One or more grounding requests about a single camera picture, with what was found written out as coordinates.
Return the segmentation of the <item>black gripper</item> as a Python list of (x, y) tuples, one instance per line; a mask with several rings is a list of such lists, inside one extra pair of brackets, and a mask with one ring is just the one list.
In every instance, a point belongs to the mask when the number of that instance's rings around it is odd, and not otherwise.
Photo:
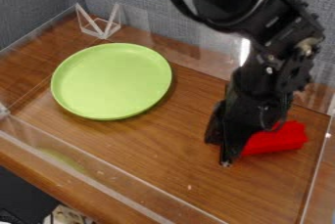
[(295, 43), (282, 53), (251, 48), (246, 63), (234, 72), (226, 102), (208, 121), (204, 143), (220, 147), (220, 164), (231, 166), (258, 130), (277, 132), (286, 120), (294, 92), (310, 84), (315, 39)]

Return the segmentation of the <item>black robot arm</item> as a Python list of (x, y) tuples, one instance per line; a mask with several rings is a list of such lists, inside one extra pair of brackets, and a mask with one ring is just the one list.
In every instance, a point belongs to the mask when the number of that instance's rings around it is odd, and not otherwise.
[(294, 94), (311, 83), (325, 28), (305, 0), (171, 1), (188, 18), (251, 41), (206, 131), (206, 142), (220, 146), (220, 163), (228, 166), (254, 134), (283, 127)]

